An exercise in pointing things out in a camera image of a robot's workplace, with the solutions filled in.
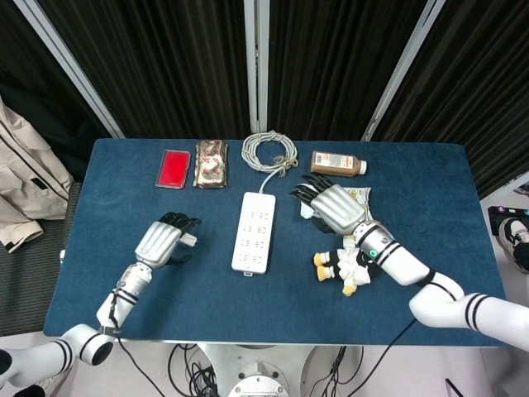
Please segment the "brown drink bottle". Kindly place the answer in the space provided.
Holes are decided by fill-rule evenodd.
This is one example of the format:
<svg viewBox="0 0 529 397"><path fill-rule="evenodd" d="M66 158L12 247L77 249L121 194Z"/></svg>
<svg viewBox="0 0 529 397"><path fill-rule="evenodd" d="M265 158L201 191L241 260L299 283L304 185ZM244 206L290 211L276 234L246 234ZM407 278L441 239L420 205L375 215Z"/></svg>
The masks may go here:
<svg viewBox="0 0 529 397"><path fill-rule="evenodd" d="M324 175L353 177L364 175L367 171L367 162L354 155L314 151L311 158L311 172Z"/></svg>

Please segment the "blue tablecloth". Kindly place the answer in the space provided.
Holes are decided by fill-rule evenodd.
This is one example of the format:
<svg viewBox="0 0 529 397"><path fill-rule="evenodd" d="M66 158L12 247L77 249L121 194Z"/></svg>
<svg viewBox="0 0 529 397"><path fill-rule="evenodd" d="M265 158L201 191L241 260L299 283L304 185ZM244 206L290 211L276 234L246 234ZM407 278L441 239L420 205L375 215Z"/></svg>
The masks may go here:
<svg viewBox="0 0 529 397"><path fill-rule="evenodd" d="M59 336L76 324L98 325L96 313L148 227L165 213L202 222L182 265L167 265L122 327L129 339L197 342L280 342L408 346L493 346L470 330L412 323L408 303L416 286L381 274L346 297L337 280L319 282L318 251L341 244L300 216L289 193L310 169L314 151L356 155L365 175L342 186L370 187L370 210L415 257L449 276L467 293L504 291L465 148L456 144L300 141L298 167L268 179L228 144L223 189L155 186L165 150L193 152L193 140L100 139L88 164L44 332ZM269 267L246 277L231 268L243 195L263 189L276 198Z"/></svg>

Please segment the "black white plush doll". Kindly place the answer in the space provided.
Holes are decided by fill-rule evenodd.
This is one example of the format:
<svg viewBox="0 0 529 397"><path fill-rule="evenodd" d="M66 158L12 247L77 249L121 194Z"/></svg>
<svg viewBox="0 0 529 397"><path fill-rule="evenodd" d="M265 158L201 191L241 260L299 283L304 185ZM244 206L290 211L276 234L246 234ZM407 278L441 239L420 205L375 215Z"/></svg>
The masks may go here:
<svg viewBox="0 0 529 397"><path fill-rule="evenodd" d="M343 247L316 252L312 262L319 282L340 280L342 294L350 297L359 286L367 285L379 271L374 261L362 252L352 236L343 237Z"/></svg>

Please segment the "brown twine tie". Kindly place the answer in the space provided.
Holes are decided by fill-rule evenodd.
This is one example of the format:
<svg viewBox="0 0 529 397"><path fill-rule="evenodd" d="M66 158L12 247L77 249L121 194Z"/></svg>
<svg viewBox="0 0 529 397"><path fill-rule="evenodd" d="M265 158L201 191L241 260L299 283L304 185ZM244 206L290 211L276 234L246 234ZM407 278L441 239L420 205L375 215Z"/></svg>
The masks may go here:
<svg viewBox="0 0 529 397"><path fill-rule="evenodd" d="M278 155L274 157L274 170L272 172L272 175L284 177L287 174L288 170L297 167L298 159L296 157L291 158L283 155Z"/></svg>

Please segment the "white frame post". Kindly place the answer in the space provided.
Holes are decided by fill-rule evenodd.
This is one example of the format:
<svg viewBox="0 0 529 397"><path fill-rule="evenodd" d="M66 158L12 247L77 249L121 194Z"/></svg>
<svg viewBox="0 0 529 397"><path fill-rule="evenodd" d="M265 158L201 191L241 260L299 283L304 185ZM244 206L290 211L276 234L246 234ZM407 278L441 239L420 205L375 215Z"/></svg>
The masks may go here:
<svg viewBox="0 0 529 397"><path fill-rule="evenodd" d="M426 4L414 26L403 52L385 86L385 89L377 103L376 108L369 120L365 131L360 138L361 141L371 141L379 124L388 111L396 93L398 92L404 78L407 75L413 61L416 59L419 50L422 48L430 30L434 26L441 10L446 4L446 0L427 0Z"/></svg>
<svg viewBox="0 0 529 397"><path fill-rule="evenodd" d="M243 0L250 131L267 132L270 0Z"/></svg>
<svg viewBox="0 0 529 397"><path fill-rule="evenodd" d="M70 82L114 139L125 139L113 115L37 0L12 0Z"/></svg>

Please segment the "white power strip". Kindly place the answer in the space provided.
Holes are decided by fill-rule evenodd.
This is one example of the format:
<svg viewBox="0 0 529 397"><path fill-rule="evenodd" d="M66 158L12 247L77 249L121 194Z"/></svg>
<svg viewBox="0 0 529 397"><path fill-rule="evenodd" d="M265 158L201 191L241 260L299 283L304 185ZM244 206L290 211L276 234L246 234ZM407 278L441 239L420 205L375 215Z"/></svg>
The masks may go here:
<svg viewBox="0 0 529 397"><path fill-rule="evenodd" d="M268 268L276 198L245 192L231 268L244 276L263 275Z"/></svg>

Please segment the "beige jacket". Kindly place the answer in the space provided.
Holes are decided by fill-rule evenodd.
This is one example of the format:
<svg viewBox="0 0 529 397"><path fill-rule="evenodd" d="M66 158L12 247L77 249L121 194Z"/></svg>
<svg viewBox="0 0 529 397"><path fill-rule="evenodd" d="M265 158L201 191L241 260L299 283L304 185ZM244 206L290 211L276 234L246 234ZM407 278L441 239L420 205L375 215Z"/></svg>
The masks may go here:
<svg viewBox="0 0 529 397"><path fill-rule="evenodd" d="M0 244L13 253L63 220L74 180L50 145L0 97Z"/></svg>

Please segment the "brown foil snack pack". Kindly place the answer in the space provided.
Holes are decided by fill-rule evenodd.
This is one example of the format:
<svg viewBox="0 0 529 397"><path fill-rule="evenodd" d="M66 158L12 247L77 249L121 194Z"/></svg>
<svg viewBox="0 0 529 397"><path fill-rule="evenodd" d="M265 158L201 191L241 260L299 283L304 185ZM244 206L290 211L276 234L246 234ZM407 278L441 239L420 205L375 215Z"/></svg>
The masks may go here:
<svg viewBox="0 0 529 397"><path fill-rule="evenodd" d="M222 189L227 186L228 145L222 140L202 140L195 146L193 186Z"/></svg>

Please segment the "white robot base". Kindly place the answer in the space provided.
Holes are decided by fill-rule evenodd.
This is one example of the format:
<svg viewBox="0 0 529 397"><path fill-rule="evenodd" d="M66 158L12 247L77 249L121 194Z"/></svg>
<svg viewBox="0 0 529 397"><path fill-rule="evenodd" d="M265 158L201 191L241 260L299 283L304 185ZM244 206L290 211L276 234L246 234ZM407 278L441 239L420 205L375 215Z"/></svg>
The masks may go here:
<svg viewBox="0 0 529 397"><path fill-rule="evenodd" d="M218 397L303 397L302 376L313 345L202 342Z"/></svg>

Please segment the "dark grey fabric chair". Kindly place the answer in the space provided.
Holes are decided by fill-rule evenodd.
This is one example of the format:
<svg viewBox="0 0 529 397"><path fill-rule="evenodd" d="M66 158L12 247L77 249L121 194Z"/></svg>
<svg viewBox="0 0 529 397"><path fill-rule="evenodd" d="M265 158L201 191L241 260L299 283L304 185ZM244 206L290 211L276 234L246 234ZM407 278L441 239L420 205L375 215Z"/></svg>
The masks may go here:
<svg viewBox="0 0 529 397"><path fill-rule="evenodd" d="M0 244L0 337L43 329L81 188L70 188L64 220L40 221L43 235L13 253Z"/></svg>

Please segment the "white printed snack bag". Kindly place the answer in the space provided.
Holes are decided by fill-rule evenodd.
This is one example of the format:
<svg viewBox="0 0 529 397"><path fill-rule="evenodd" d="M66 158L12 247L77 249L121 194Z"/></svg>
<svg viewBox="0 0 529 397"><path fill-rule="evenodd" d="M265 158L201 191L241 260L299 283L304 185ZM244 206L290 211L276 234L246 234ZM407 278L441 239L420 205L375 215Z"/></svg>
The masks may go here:
<svg viewBox="0 0 529 397"><path fill-rule="evenodd" d="M365 218L368 221L372 221L373 217L369 208L369 194L371 191L370 187L349 187L345 188L345 191L363 208ZM310 219L314 215L314 210L307 204L300 204L300 216L304 219Z"/></svg>

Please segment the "white frame bar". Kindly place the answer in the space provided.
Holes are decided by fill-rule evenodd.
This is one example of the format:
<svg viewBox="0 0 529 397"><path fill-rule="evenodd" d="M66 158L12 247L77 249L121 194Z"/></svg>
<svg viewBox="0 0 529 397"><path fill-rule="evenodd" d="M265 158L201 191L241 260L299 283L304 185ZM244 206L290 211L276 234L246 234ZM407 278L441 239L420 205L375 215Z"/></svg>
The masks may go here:
<svg viewBox="0 0 529 397"><path fill-rule="evenodd" d="M491 194L487 195L486 197L482 198L480 200L480 204L482 206L487 206L491 202L500 199L501 197L505 196L506 194L509 194L513 190L517 189L518 187L522 186L523 184L529 183L529 170L523 174L518 175L516 178L511 179L506 184L501 186L500 188L494 190Z"/></svg>

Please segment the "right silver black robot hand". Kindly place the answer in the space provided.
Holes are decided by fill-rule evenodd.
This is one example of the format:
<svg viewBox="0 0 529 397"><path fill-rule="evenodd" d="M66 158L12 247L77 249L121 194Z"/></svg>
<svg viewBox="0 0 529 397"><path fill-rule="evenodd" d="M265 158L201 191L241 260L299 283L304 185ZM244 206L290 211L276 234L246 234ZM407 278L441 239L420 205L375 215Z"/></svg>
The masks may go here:
<svg viewBox="0 0 529 397"><path fill-rule="evenodd" d="M350 235L367 220L364 208L339 184L320 173L310 173L303 178L311 185L297 184L289 195L313 210L319 218L315 225L324 233Z"/></svg>

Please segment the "black pleated curtain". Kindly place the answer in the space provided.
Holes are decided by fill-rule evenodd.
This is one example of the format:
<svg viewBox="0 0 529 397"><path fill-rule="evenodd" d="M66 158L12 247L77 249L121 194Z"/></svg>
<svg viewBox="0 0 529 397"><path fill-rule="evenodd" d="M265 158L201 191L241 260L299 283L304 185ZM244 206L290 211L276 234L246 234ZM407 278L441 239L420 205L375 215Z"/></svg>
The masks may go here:
<svg viewBox="0 0 529 397"><path fill-rule="evenodd" d="M129 138L250 132L243 0L36 0ZM270 0L268 128L358 141L428 0ZM107 135L14 0L0 97L77 179ZM375 141L455 143L480 197L529 171L529 0L446 0Z"/></svg>

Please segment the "red pad in clear case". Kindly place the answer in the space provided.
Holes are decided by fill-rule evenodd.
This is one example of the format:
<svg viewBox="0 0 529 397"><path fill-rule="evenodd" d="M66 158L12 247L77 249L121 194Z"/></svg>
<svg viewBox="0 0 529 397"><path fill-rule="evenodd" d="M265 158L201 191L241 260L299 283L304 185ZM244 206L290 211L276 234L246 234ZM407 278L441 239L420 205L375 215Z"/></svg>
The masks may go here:
<svg viewBox="0 0 529 397"><path fill-rule="evenodd" d="M183 189L186 184L191 154L188 151L165 150L160 162L156 187Z"/></svg>

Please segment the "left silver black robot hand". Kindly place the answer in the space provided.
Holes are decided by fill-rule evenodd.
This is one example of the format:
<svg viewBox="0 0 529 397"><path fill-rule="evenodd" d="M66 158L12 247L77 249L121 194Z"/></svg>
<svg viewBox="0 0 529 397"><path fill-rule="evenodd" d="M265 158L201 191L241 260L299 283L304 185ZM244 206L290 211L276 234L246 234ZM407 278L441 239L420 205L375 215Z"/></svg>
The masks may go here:
<svg viewBox="0 0 529 397"><path fill-rule="evenodd" d="M159 269L172 260L174 249L182 244L180 237L202 222L184 213L169 212L153 222L135 249L136 261Z"/></svg>

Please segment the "black white sneaker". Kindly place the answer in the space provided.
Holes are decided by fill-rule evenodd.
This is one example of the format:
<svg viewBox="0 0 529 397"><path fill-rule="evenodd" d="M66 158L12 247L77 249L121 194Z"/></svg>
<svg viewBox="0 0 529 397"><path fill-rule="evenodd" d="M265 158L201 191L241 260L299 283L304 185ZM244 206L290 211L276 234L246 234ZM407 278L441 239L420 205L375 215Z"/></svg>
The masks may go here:
<svg viewBox="0 0 529 397"><path fill-rule="evenodd" d="M514 265L529 274L529 229L518 218L504 219L498 229L501 247L512 258Z"/></svg>

